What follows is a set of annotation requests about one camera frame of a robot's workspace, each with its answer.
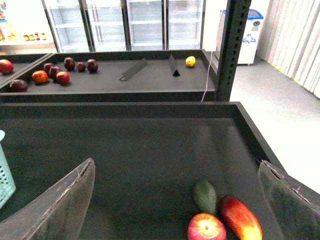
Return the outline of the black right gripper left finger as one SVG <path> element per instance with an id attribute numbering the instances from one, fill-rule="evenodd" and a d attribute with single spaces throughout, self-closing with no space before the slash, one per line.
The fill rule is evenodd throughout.
<path id="1" fill-rule="evenodd" d="M 95 162 L 88 158 L 28 205 L 0 224 L 2 240 L 76 240 L 95 183 Z"/>

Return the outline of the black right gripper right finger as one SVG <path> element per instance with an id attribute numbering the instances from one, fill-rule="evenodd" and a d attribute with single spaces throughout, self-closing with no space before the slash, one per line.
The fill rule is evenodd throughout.
<path id="1" fill-rule="evenodd" d="M 320 238 L 320 194 L 263 160 L 258 179 L 264 198 L 286 240 Z"/>

